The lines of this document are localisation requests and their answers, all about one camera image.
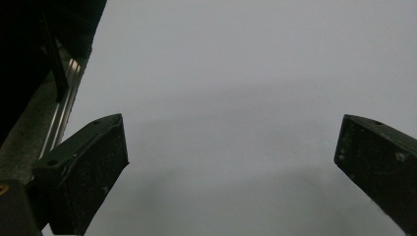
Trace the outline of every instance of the white table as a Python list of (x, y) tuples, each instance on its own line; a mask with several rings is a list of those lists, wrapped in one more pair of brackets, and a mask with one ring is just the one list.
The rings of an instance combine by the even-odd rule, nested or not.
[(120, 112), (131, 164), (88, 235), (403, 235), (332, 159), (345, 113), (417, 137), (416, 10), (108, 1), (65, 136)]

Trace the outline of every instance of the white surface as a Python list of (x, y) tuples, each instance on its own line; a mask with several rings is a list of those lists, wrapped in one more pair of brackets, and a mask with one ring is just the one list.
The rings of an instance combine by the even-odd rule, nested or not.
[(416, 10), (108, 1), (66, 137), (123, 113), (131, 164), (88, 235), (403, 235), (332, 158), (345, 113), (417, 137)]

